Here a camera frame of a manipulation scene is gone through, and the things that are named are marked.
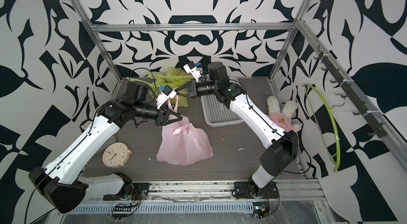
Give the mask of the green avocado plastic bag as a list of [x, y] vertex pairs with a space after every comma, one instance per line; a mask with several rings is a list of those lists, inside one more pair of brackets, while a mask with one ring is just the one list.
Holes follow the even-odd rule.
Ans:
[[176, 97], [169, 99], [171, 105], [174, 107], [178, 98], [178, 107], [188, 107], [188, 99], [187, 97], [177, 95]]

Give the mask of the white plastic basket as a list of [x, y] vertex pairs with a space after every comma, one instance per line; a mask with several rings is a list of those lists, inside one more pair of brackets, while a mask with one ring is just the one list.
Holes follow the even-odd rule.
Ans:
[[206, 95], [201, 97], [201, 104], [206, 124], [212, 128], [241, 124], [243, 120], [216, 97]]

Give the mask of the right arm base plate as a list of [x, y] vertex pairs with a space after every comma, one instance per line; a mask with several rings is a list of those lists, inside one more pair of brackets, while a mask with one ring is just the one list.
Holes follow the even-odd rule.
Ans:
[[234, 182], [232, 196], [237, 199], [277, 199], [279, 191], [276, 183], [271, 181], [264, 188], [259, 188], [252, 181], [249, 182]]

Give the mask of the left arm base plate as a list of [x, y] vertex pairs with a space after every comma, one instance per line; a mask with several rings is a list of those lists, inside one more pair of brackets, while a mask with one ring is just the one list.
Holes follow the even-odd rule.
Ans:
[[148, 196], [150, 183], [133, 182], [132, 180], [124, 180], [124, 185], [121, 190], [114, 195], [105, 195], [104, 201], [136, 201]]

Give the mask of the pink plastic bag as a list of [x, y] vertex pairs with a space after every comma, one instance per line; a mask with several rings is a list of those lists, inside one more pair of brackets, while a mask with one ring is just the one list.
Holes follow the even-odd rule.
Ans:
[[156, 159], [171, 165], [188, 166], [214, 156], [207, 134], [189, 118], [162, 127], [162, 142]]

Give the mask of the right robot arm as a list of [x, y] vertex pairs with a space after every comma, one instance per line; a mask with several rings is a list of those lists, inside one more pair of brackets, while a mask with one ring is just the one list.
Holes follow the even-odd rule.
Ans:
[[183, 66], [193, 79], [177, 91], [186, 90], [187, 97], [214, 95], [218, 102], [237, 114], [260, 139], [265, 152], [260, 157], [259, 168], [251, 175], [252, 187], [261, 190], [268, 186], [297, 157], [298, 138], [273, 122], [249, 98], [246, 88], [237, 80], [231, 80], [221, 62], [208, 65], [204, 76], [198, 63]]

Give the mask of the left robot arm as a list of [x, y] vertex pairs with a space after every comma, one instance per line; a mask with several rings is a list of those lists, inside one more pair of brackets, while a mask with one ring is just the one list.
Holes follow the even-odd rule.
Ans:
[[35, 167], [29, 179], [60, 213], [68, 213], [82, 201], [100, 196], [126, 197], [131, 194], [131, 179], [122, 172], [108, 176], [80, 177], [82, 169], [102, 145], [128, 121], [137, 117], [154, 120], [157, 126], [181, 121], [182, 116], [162, 105], [177, 93], [161, 87], [156, 106], [145, 103], [147, 87], [128, 82], [126, 93], [100, 106], [87, 128], [59, 157], [45, 168]]

